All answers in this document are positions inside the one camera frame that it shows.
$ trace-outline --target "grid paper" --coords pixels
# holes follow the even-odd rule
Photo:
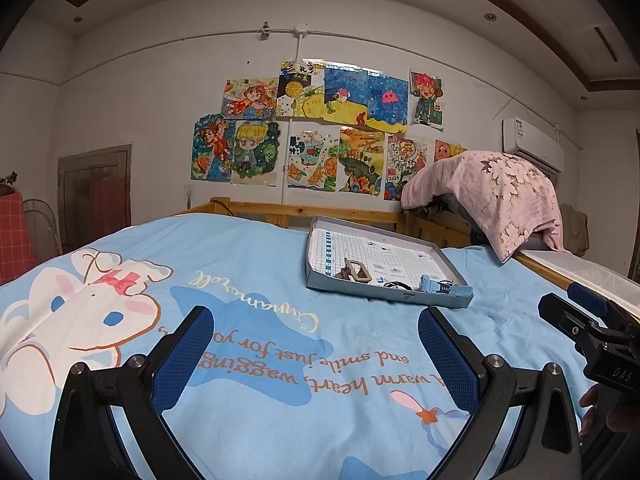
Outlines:
[[[373,278],[370,285],[383,286],[398,281],[418,290],[424,274],[446,280],[427,253],[325,229],[314,229],[311,233],[310,255],[312,269],[327,276],[340,272],[345,258],[362,262]]]

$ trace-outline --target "cartoon drawing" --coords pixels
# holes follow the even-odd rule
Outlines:
[[[309,60],[283,61],[280,65],[280,79],[278,82],[278,107],[276,115],[293,117],[294,111],[302,106],[298,98],[307,89],[312,89],[316,67]]]
[[[338,166],[337,128],[302,132],[289,139],[289,187],[335,191]]]
[[[324,60],[283,61],[276,115],[319,119],[324,110]]]
[[[452,156],[459,155],[462,152],[466,152],[466,148],[451,142],[445,142],[444,140],[436,140],[435,148],[433,150],[433,161],[436,162],[443,158],[451,158]]]
[[[231,182],[275,186],[273,171],[278,158],[280,141],[278,123],[245,121],[236,130]]]
[[[222,114],[207,115],[193,128],[191,179],[228,182],[231,180],[231,145],[236,121]]]
[[[325,121],[365,124],[369,100],[369,74],[352,65],[327,64],[324,68]]]
[[[120,345],[151,330],[160,306],[148,282],[167,279],[169,267],[122,261],[119,254],[83,248],[71,256],[80,278],[47,267],[29,297],[0,319],[0,415],[6,397],[30,415],[48,412],[56,387],[78,361],[92,370],[120,365]]]
[[[442,101],[437,101],[444,95],[442,79],[411,72],[411,94],[419,98],[415,107],[415,121],[418,124],[442,128],[444,106]]]
[[[425,167],[427,144],[420,140],[389,136],[386,149],[385,200],[400,200],[404,185]]]
[[[229,119],[267,119],[276,114],[278,78],[228,79],[222,114]]]
[[[367,126],[391,134],[407,130],[409,83],[402,79],[369,73]]]
[[[469,420],[469,414],[460,410],[449,410],[448,412],[443,412],[440,408],[427,410],[411,395],[400,390],[393,390],[390,395],[401,406],[414,410],[422,421],[422,428],[427,432],[429,443],[438,450],[441,457],[447,454]]]
[[[347,182],[340,191],[377,195],[382,185],[385,165],[385,134],[363,132],[343,126],[340,129],[338,160],[344,167]]]

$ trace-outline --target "door frame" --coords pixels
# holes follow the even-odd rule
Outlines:
[[[119,146],[111,146],[109,148],[101,148],[100,150],[92,150],[90,152],[61,156],[58,158],[58,189],[56,195],[58,199],[58,224],[60,228],[60,244],[63,247],[67,245],[68,240],[66,239],[66,217],[64,215],[64,212],[60,209],[60,206],[64,203],[64,189],[63,186],[60,185],[60,183],[64,181],[64,171],[61,170],[60,166],[65,162],[80,160],[89,156],[109,155],[111,153],[125,152],[127,155],[127,161],[125,164],[126,219],[127,224],[131,225],[131,146],[131,144],[121,144]]]

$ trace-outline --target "blue bedsheet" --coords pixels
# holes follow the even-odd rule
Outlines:
[[[424,479],[467,420],[417,336],[420,306],[305,286],[306,233],[190,214],[128,228],[0,287],[0,431],[48,478],[60,388],[76,361],[111,367],[147,353],[201,304],[215,334],[164,417],[209,479]],[[484,354],[562,365],[589,386],[572,343],[538,318],[557,287],[485,248],[445,250],[475,298],[443,309]],[[136,469],[153,478],[121,410]],[[489,478],[510,413],[483,472]]]

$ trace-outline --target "metal screw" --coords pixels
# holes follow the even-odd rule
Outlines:
[[[140,368],[145,363],[145,357],[142,354],[132,355],[127,364],[131,368]]]
[[[73,375],[79,375],[84,372],[84,363],[76,363],[71,367],[71,373]]]
[[[549,370],[553,375],[560,375],[560,372],[562,372],[562,368],[558,363],[549,363],[546,366],[546,369]]]
[[[486,361],[489,363],[489,366],[493,368],[502,368],[504,366],[504,359],[498,354],[488,355]]]

